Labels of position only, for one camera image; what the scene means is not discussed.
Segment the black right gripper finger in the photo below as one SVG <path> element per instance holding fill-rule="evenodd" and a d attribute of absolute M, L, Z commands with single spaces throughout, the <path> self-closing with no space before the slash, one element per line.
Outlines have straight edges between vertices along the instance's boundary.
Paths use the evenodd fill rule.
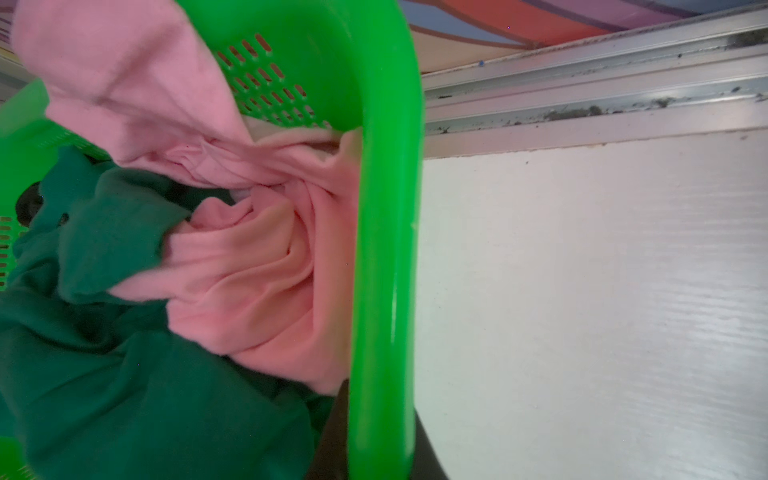
<path fill-rule="evenodd" d="M 335 397 L 314 458 L 304 478 L 307 480 L 348 479 L 348 410 L 349 380 L 345 380 Z M 416 443 L 411 479 L 447 480 L 421 418 L 415 415 Z"/>

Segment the green t shirt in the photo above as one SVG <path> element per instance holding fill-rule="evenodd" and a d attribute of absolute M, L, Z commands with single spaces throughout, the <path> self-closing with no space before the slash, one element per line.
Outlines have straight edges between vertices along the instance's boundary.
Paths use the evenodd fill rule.
<path fill-rule="evenodd" d="M 113 297 L 156 267 L 200 190 L 66 147 L 18 199 L 28 231 L 1 295 L 1 431 L 40 479 L 301 479 L 333 401 L 168 329 L 162 301 Z"/>

